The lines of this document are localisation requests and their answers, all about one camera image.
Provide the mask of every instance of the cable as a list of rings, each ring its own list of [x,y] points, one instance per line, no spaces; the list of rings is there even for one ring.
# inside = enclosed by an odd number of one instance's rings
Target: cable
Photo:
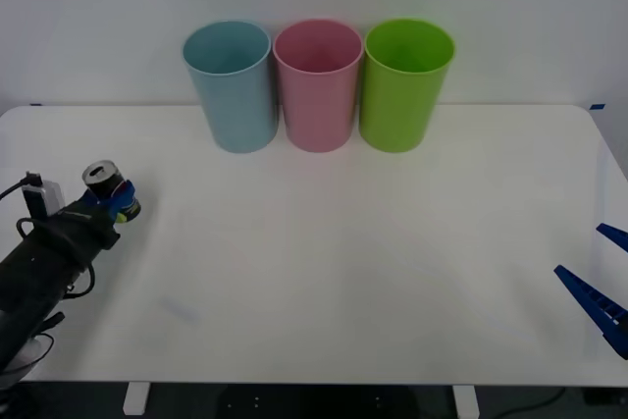
[[[9,193],[17,190],[18,188],[24,185],[42,186],[43,183],[41,181],[41,176],[39,174],[31,174],[29,172],[26,172],[26,177],[24,177],[18,183],[16,183],[15,185],[11,185],[9,188],[7,188],[2,193],[0,193],[0,200],[4,198],[5,196],[7,196]]]
[[[23,366],[18,367],[18,368],[14,368],[13,370],[5,370],[4,372],[0,373],[0,378],[4,377],[6,375],[13,375],[13,374],[19,373],[19,372],[21,372],[23,370],[30,369],[30,368],[34,367],[37,363],[39,363],[41,360],[46,358],[46,355],[48,355],[50,353],[50,350],[52,350],[52,347],[55,344],[55,338],[53,338],[52,336],[50,336],[49,334],[46,334],[46,333],[40,333],[40,334],[38,334],[35,337],[37,338],[38,336],[44,336],[45,338],[49,338],[50,339],[50,344],[48,345],[48,348],[46,349],[46,351],[43,352],[39,356],[39,358],[33,360],[30,363],[27,363],[26,365],[23,365]]]
[[[512,409],[507,409],[501,412],[500,414],[498,414],[497,416],[495,416],[493,419],[503,419],[504,417],[510,416],[512,414],[519,414],[520,412],[532,411],[534,409],[540,409],[542,407],[549,406],[550,404],[554,404],[559,399],[561,399],[562,396],[566,393],[566,391],[567,391],[567,388],[563,387],[560,390],[558,390],[558,393],[556,393],[554,396],[550,397],[549,399],[546,399],[543,402],[539,402],[537,404],[530,404],[529,406],[520,406],[520,407],[513,407]]]
[[[89,263],[85,264],[82,261],[82,257],[80,256],[80,251],[77,248],[77,245],[74,244],[73,241],[68,236],[58,231],[55,227],[49,225],[48,223],[44,221],[35,220],[33,218],[20,218],[16,222],[16,228],[18,229],[18,233],[20,233],[20,236],[22,238],[25,238],[27,236],[27,234],[24,232],[24,229],[22,228],[22,225],[24,223],[31,223],[35,228],[41,229],[49,233],[53,237],[57,237],[61,239],[72,252],[75,262],[78,265],[80,265],[83,269],[87,269],[87,272],[89,273],[89,286],[87,287],[87,289],[85,291],[82,291],[81,293],[66,293],[64,295],[64,299],[77,299],[90,293],[94,289],[94,286],[96,285],[96,272],[94,272],[94,268],[91,266],[91,264]]]
[[[91,264],[87,266],[87,272],[89,273],[89,286],[85,289],[85,291],[82,291],[80,293],[66,293],[63,299],[81,298],[82,296],[85,296],[94,289],[94,286],[96,285],[96,272],[94,272],[94,268],[91,266]]]

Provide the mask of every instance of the blue cup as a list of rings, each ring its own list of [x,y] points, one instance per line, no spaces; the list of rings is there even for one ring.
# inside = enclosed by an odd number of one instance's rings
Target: blue cup
[[[183,44],[183,60],[216,143],[230,152],[252,152],[277,133],[268,55],[271,37],[247,22],[217,22]]]

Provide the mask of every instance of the white wall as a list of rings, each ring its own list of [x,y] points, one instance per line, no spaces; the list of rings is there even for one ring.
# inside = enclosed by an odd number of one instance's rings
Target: white wall
[[[443,101],[628,97],[628,0],[0,0],[0,102],[194,100],[180,57],[193,29],[312,16],[444,26],[458,55]]]

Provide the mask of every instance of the white bracket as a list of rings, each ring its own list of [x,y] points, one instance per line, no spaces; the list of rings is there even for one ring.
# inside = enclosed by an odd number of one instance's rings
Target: white bracket
[[[475,396],[475,388],[472,385],[453,386],[453,399],[458,419],[478,419],[480,417],[480,407],[478,398]]]
[[[122,406],[125,415],[143,416],[149,391],[150,383],[148,382],[130,382],[125,397],[125,405]]]

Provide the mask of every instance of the table surface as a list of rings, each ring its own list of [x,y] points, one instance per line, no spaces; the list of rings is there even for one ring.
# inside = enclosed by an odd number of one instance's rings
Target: table surface
[[[142,212],[31,379],[628,386],[552,272],[628,306],[628,254],[595,232],[628,228],[628,183],[586,111],[441,105],[404,154],[357,131],[310,154],[283,126],[229,154],[193,106],[0,119],[0,188],[36,171],[70,202],[98,159]],[[0,257],[25,212],[3,200]]]

